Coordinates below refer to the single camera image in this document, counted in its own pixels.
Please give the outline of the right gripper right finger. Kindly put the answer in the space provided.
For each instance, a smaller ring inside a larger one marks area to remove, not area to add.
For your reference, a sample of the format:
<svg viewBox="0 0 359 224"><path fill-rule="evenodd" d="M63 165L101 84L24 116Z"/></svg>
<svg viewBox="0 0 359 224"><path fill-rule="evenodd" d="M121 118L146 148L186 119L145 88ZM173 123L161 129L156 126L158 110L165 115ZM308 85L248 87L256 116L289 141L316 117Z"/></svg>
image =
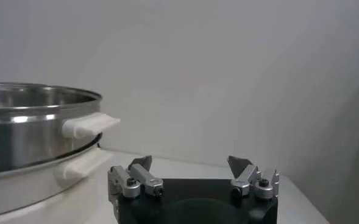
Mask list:
<svg viewBox="0 0 359 224"><path fill-rule="evenodd" d="M280 174L276 169L261 171L248 159L235 156L229 156L227 162L234 176L230 181L233 198L244 198L251 192L261 200L279 196Z"/></svg>

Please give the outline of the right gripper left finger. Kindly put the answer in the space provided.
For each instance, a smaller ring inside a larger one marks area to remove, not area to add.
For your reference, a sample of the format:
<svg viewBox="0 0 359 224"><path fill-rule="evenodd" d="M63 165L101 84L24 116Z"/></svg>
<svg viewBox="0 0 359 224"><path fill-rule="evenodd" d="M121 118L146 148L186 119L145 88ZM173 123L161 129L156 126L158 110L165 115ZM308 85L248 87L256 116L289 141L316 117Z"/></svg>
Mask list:
<svg viewBox="0 0 359 224"><path fill-rule="evenodd" d="M107 172L108 200L115 211L119 210L121 198L136 199L144 193L154 198L162 198L164 184L161 178L150 173L152 156L135 158L125 169L123 166L112 166Z"/></svg>

